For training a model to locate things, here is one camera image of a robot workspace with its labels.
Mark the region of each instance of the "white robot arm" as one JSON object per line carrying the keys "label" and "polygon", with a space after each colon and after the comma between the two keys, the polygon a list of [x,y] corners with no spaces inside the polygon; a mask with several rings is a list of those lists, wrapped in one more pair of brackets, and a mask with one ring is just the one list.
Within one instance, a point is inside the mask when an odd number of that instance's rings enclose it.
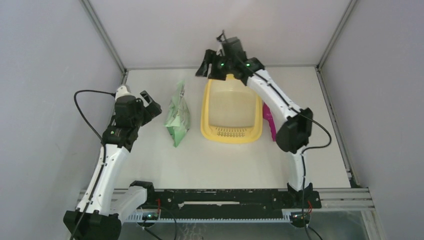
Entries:
{"label": "white robot arm", "polygon": [[291,154],[287,188],[299,201],[312,192],[312,184],[306,176],[307,163],[303,161],[305,156],[302,158],[311,136],[312,111],[309,108],[301,109],[295,104],[277,86],[258,59],[248,59],[237,37],[227,39],[222,33],[217,40],[220,43],[217,51],[206,50],[196,76],[225,80],[227,74],[233,74],[269,106],[275,117],[282,122],[276,135],[276,143],[284,152]]}
{"label": "white robot arm", "polygon": [[[247,79],[247,86],[253,89],[262,98],[266,105],[268,105],[271,112],[276,115],[275,117],[283,121],[283,124],[287,121],[287,119],[294,118],[297,115],[295,111],[300,112],[302,110],[277,86],[277,84],[268,74],[267,70],[260,69],[256,73],[259,76],[265,78],[267,82],[265,82],[257,75],[253,75]],[[288,106],[283,102],[277,92],[287,101]],[[288,185],[290,185],[290,187],[292,187],[297,192],[302,190],[303,185],[304,165],[302,163],[301,154],[304,148],[305,146],[302,146],[298,148],[295,153],[291,152],[291,159],[288,162],[290,174],[288,178]],[[309,185],[310,180],[306,175],[304,186],[308,187]]]}
{"label": "white robot arm", "polygon": [[63,217],[71,239],[118,239],[125,219],[148,199],[152,183],[135,181],[125,194],[111,202],[118,174],[138,138],[139,128],[162,112],[146,91],[141,96],[132,95],[126,85],[115,93],[115,114],[101,138],[91,181],[76,210],[66,211]]}

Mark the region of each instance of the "yellow plastic colander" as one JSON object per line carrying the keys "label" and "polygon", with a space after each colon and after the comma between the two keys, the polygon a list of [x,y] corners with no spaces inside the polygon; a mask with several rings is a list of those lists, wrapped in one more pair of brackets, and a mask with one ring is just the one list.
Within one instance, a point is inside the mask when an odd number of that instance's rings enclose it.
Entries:
{"label": "yellow plastic colander", "polygon": [[262,134],[262,100],[232,74],[209,79],[204,89],[200,130],[209,140],[242,144]]}

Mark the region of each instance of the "green snack bag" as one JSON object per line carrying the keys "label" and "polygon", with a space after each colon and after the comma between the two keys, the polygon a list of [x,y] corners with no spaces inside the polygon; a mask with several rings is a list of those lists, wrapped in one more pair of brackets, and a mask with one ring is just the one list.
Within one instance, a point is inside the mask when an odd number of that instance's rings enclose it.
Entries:
{"label": "green snack bag", "polygon": [[190,112],[186,100],[184,100],[184,86],[184,81],[177,84],[177,89],[172,95],[168,116],[164,124],[169,134],[171,134],[174,141],[174,147],[180,144],[181,140],[190,129]]}

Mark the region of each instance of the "glass panel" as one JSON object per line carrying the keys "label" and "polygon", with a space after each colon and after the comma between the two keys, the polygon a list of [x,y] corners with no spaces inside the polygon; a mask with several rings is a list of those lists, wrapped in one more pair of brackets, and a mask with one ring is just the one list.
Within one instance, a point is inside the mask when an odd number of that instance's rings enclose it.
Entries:
{"label": "glass panel", "polygon": [[[324,240],[369,240],[360,211],[313,212],[313,227]],[[149,228],[163,240],[174,239],[173,223]],[[313,240],[319,239],[309,231]],[[119,240],[154,240],[136,223],[125,223]],[[178,223],[178,240],[307,240],[305,229],[289,223]]]}

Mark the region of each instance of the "white wall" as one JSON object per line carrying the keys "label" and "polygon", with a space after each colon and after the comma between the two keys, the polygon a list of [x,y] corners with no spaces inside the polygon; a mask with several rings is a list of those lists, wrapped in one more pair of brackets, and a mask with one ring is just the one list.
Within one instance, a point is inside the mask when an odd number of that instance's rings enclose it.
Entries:
{"label": "white wall", "polygon": [[[113,91],[121,73],[77,0],[0,3],[0,239],[65,239],[100,141],[73,103]],[[103,131],[113,99],[80,98]]]}
{"label": "white wall", "polygon": [[222,29],[266,65],[316,65],[348,2],[92,0],[127,68],[198,66]]}
{"label": "white wall", "polygon": [[389,240],[423,239],[424,1],[360,1],[324,80]]}

